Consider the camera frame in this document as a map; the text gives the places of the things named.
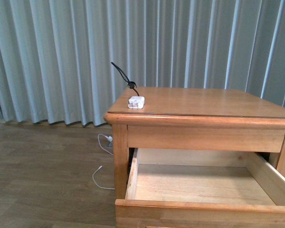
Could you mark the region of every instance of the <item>floor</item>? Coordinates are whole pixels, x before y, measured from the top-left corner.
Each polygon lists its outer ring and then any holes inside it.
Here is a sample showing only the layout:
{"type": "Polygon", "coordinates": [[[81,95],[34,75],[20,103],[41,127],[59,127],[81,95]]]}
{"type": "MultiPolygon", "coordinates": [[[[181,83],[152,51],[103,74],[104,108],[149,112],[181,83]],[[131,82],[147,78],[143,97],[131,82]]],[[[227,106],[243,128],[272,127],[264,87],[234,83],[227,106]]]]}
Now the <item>floor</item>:
{"type": "Polygon", "coordinates": [[[0,228],[112,228],[111,129],[0,124],[0,228]]]}

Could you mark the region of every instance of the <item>white curtain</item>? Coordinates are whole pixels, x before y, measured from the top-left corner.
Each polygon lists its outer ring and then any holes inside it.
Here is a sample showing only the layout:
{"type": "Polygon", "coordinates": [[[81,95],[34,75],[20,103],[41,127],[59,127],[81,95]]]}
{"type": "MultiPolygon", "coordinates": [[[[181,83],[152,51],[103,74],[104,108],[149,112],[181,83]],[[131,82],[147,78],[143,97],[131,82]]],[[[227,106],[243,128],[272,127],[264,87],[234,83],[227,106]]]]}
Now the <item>white curtain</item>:
{"type": "Polygon", "coordinates": [[[5,121],[83,125],[126,88],[240,89],[285,106],[285,0],[0,0],[5,121]]]}

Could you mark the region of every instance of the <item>cable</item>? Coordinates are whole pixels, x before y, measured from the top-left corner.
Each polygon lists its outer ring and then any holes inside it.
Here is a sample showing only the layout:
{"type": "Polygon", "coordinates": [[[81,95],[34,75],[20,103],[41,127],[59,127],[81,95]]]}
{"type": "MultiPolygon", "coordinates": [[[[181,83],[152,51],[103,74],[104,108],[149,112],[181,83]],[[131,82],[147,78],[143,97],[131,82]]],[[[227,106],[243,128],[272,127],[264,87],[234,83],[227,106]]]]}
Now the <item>cable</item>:
{"type": "Polygon", "coordinates": [[[113,155],[111,152],[109,152],[108,150],[106,150],[105,148],[103,148],[102,146],[101,146],[101,144],[100,144],[100,140],[99,140],[99,136],[100,135],[102,135],[102,136],[104,136],[108,141],[112,141],[112,137],[111,136],[106,136],[106,135],[104,135],[104,134],[98,134],[98,136],[97,136],[97,138],[98,138],[98,144],[99,144],[99,146],[100,146],[100,148],[101,149],[103,149],[104,151],[106,151],[106,152],[108,152],[110,155],[113,155]]]}
{"type": "Polygon", "coordinates": [[[101,189],[115,190],[115,189],[113,189],[113,188],[101,187],[101,186],[99,186],[99,185],[96,183],[96,181],[95,181],[95,179],[94,179],[94,175],[95,175],[95,173],[97,173],[102,167],[103,167],[102,165],[99,166],[99,168],[93,173],[92,178],[93,178],[94,183],[97,185],[97,187],[99,187],[99,188],[101,188],[101,189]]]}
{"type": "Polygon", "coordinates": [[[133,89],[137,93],[137,95],[139,96],[139,93],[135,89],[135,87],[137,87],[136,83],[130,81],[128,76],[125,74],[125,72],[118,65],[116,65],[114,62],[111,62],[111,64],[118,70],[118,72],[120,73],[120,75],[122,76],[124,81],[126,81],[126,83],[128,83],[128,88],[133,89]]]}

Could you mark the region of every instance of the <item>open drawer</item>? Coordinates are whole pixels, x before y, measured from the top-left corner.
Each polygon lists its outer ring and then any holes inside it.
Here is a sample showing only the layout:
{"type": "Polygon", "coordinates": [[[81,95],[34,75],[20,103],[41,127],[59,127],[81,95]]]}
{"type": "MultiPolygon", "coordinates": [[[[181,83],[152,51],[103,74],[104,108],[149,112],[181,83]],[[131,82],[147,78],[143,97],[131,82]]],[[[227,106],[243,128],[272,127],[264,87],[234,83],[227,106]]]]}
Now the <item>open drawer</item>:
{"type": "Polygon", "coordinates": [[[254,152],[137,149],[116,227],[285,228],[285,178],[254,152]]]}

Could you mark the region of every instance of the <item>drawer bottom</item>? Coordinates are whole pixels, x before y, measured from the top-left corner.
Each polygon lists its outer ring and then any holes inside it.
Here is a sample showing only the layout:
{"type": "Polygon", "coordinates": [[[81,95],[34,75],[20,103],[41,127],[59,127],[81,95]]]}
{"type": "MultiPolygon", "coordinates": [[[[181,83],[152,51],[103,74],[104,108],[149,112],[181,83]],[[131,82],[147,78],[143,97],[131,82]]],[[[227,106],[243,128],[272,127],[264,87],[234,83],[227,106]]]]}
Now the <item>drawer bottom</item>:
{"type": "Polygon", "coordinates": [[[136,199],[275,205],[245,167],[141,164],[136,199]]]}

